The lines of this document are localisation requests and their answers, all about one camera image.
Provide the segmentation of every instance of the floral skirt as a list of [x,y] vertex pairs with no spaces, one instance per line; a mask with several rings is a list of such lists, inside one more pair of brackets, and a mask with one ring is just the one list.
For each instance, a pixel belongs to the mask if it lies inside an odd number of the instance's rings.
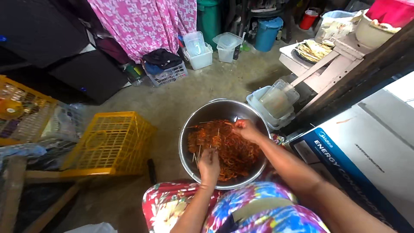
[[[267,167],[255,182],[242,188],[215,190],[201,232],[216,232],[235,210],[255,200],[268,197],[289,199],[290,206],[265,210],[238,223],[236,232],[312,232],[329,230],[311,210],[297,204],[292,192],[281,185],[272,167]],[[157,184],[145,192],[142,209],[150,233],[169,232],[183,214],[199,184],[192,180]]]

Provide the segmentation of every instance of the hanging cloth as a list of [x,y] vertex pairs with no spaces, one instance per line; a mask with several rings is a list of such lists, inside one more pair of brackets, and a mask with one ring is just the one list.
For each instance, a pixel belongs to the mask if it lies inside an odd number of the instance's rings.
[[156,49],[176,54],[178,34],[196,31],[196,0],[88,0],[101,23],[136,63]]

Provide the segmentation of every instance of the metal bowl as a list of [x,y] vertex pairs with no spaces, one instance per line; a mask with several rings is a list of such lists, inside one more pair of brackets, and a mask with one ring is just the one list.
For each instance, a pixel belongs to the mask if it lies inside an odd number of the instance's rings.
[[[180,153],[181,163],[183,164],[187,173],[198,183],[201,182],[200,172],[197,169],[196,163],[193,162],[193,154],[188,151],[188,133],[192,128],[187,128],[199,124],[200,122],[212,121],[217,119],[227,119],[235,122],[237,119],[250,119],[265,135],[270,132],[265,121],[260,114],[247,104],[227,99],[212,100],[208,104],[195,111],[185,122],[180,133],[180,140],[178,142],[178,150]],[[244,186],[252,182],[263,171],[267,164],[267,159],[263,152],[259,154],[259,158],[253,164],[249,175],[247,177],[238,176],[227,181],[218,181],[216,189],[229,190]]]

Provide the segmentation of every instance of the blue bin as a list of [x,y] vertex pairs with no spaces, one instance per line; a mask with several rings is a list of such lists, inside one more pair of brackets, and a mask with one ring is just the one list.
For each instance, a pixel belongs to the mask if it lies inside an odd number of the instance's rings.
[[255,48],[262,52],[269,52],[276,40],[277,33],[283,27],[280,17],[271,20],[259,20]]

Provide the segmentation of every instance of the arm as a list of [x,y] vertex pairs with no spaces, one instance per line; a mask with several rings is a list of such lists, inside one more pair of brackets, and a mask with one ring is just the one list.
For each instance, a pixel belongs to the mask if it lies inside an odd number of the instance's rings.
[[171,229],[171,233],[201,231],[211,195],[220,174],[217,150],[213,148],[204,150],[198,166],[201,174],[201,185],[184,213],[178,219],[173,229]]
[[238,120],[234,132],[260,146],[277,173],[314,210],[332,232],[389,232],[391,228],[367,213],[299,158],[261,134],[249,120]]

